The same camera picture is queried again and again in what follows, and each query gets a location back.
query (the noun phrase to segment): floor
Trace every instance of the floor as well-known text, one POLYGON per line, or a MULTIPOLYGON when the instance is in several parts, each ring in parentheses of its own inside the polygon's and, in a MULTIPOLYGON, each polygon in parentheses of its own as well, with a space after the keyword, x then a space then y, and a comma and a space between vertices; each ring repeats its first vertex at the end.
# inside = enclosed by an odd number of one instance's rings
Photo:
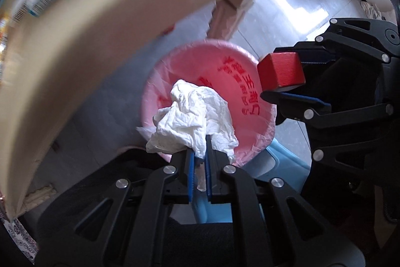
MULTIPOLYGON (((144 46, 107 78, 71 118, 57 138, 59 149, 50 150, 39 167, 30 191, 53 184, 62 193, 116 156, 126 145, 143 146, 136 131, 140 125, 141 94, 154 64, 174 47, 206 36, 213 4, 176 25, 168 36, 144 46)), ((231 42, 260 59, 276 47, 313 40, 324 32, 330 18, 365 18, 360 0, 256 0, 231 42)), ((303 123, 286 120, 276 127, 278 141, 311 163, 303 123)), ((25 214, 35 225, 50 200, 25 214)))

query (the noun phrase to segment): white tissue paper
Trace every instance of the white tissue paper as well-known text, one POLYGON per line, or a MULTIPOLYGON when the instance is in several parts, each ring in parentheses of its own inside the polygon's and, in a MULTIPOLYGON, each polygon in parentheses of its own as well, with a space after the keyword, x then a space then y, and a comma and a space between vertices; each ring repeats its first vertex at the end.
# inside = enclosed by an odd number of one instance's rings
POLYGON ((225 152, 231 163, 235 161, 239 141, 227 101, 211 88, 184 80, 174 84, 171 100, 171 107, 159 109, 153 117, 156 128, 146 144, 148 153, 173 154, 187 146, 196 157, 204 158, 209 134, 212 148, 225 152))

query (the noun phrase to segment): blue plastic stool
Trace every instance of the blue plastic stool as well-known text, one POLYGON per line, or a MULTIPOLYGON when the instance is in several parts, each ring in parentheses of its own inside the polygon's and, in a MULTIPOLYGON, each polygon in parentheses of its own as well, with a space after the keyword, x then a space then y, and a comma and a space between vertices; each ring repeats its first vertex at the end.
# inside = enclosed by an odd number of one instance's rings
MULTIPOLYGON (((243 169, 253 178, 269 181, 279 177, 285 180, 293 189, 301 192, 309 176, 310 166, 299 159, 291 151, 273 139, 264 151, 247 163, 243 169)), ((198 191, 193 194, 191 203, 197 223, 230 223, 232 212, 230 204, 211 204, 207 193, 198 191)))

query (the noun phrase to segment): pink bucket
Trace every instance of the pink bucket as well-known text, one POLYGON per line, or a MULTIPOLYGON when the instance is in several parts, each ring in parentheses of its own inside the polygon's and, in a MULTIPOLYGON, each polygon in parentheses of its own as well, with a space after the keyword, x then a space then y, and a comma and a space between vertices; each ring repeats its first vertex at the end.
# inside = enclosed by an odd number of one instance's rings
MULTIPOLYGON (((220 40, 203 40, 175 48, 147 79, 141 102, 145 128, 153 116, 172 104, 170 92, 180 79, 213 88, 228 103, 239 146, 236 165, 243 166, 265 149, 275 135, 275 105, 260 98, 258 61, 246 50, 220 40)), ((163 154, 166 160, 171 156, 163 154)))

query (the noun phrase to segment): red cube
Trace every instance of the red cube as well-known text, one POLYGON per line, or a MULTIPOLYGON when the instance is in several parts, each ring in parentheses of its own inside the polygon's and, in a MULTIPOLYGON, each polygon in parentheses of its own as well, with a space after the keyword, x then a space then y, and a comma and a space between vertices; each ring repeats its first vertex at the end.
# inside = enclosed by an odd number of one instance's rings
POLYGON ((285 92, 305 84, 303 67, 296 52, 268 54, 257 65, 263 91, 285 92))

